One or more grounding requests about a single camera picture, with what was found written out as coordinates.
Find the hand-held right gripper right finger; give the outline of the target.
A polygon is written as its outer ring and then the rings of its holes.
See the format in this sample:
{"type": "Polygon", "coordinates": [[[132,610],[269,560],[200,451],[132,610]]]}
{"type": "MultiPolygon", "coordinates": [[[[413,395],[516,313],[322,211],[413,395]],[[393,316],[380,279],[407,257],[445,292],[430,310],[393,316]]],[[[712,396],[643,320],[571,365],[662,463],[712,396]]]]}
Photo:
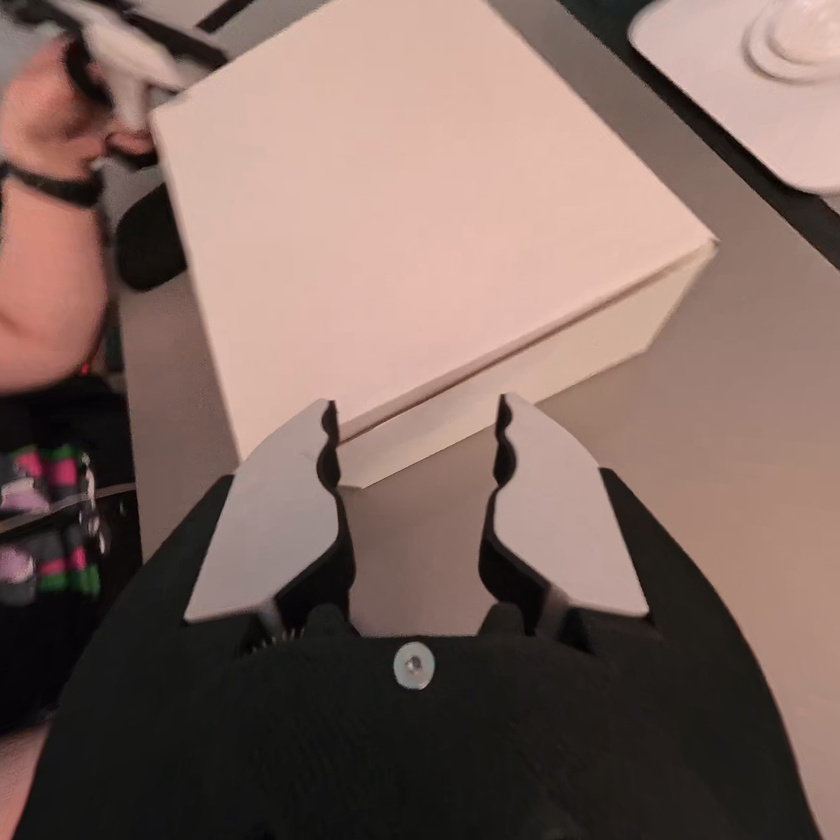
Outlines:
{"type": "Polygon", "coordinates": [[[601,468],[565,428],[513,392],[495,425],[495,489],[479,544],[479,577],[515,606],[527,636],[560,636],[583,610],[645,620],[643,586],[601,468]]]}

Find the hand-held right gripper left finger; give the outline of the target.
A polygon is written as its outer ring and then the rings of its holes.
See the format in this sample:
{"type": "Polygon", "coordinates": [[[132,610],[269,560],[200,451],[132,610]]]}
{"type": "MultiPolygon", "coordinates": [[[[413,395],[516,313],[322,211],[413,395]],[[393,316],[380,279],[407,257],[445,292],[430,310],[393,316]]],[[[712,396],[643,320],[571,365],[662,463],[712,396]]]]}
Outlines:
{"type": "Polygon", "coordinates": [[[237,468],[185,624],[252,616],[266,634],[301,634],[322,606],[351,624],[355,561],[339,441],[336,404],[318,399],[237,468]]]}

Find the white cardboard mailer box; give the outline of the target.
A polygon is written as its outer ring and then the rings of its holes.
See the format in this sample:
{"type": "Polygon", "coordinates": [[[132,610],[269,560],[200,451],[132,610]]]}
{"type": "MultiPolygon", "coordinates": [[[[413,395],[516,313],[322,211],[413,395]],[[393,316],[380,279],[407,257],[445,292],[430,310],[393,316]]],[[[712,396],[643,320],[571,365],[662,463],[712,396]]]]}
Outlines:
{"type": "Polygon", "coordinates": [[[153,112],[239,460],[368,487],[646,351],[714,234],[485,2],[330,2],[153,112]]]}

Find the person's left forearm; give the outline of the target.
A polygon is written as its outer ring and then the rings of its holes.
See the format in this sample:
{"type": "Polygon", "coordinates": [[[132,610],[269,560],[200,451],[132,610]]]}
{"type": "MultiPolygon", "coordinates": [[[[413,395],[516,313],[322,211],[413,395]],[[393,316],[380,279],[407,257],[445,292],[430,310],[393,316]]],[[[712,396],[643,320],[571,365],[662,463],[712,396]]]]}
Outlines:
{"type": "Polygon", "coordinates": [[[37,390],[79,372],[98,346],[108,299],[98,211],[62,203],[7,179],[2,395],[37,390]]]}

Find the person's left hand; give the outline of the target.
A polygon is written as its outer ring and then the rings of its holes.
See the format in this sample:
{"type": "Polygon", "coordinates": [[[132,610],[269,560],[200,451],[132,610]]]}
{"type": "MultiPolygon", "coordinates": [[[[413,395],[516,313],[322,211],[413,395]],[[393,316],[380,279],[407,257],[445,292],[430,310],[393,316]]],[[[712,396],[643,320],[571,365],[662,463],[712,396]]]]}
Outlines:
{"type": "Polygon", "coordinates": [[[126,128],[110,109],[79,93],[67,74],[69,40],[52,39],[17,73],[2,97],[1,145],[19,170],[62,182],[84,182],[95,163],[116,151],[150,154],[147,131],[126,128]]]}

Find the black wristband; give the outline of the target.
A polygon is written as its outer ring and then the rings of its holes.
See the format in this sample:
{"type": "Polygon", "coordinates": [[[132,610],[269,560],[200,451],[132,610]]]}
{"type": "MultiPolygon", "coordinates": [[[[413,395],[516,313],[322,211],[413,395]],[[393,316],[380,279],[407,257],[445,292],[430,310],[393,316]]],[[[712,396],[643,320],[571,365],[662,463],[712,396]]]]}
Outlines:
{"type": "Polygon", "coordinates": [[[96,207],[104,193],[100,174],[93,174],[82,181],[62,181],[47,175],[22,170],[7,161],[1,164],[2,179],[12,179],[22,186],[47,198],[79,209],[96,207]]]}

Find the black rounded pad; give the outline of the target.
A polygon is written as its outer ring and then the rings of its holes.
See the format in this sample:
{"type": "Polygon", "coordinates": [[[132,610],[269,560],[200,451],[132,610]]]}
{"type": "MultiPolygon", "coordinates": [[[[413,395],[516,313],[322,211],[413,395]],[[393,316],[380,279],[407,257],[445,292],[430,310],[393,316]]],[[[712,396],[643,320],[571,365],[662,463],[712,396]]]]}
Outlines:
{"type": "Polygon", "coordinates": [[[187,270],[166,184],[156,186],[128,208],[119,220],[113,243],[120,278],[134,291],[152,291],[187,270]]]}

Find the person's black printed garment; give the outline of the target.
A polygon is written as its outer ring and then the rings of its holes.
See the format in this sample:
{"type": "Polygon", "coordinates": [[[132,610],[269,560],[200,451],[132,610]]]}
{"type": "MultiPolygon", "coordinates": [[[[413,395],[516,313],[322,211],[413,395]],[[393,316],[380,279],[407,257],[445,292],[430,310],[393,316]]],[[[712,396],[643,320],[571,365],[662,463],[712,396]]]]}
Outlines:
{"type": "Polygon", "coordinates": [[[2,397],[2,736],[45,721],[140,569],[128,406],[78,375],[2,397]]]}

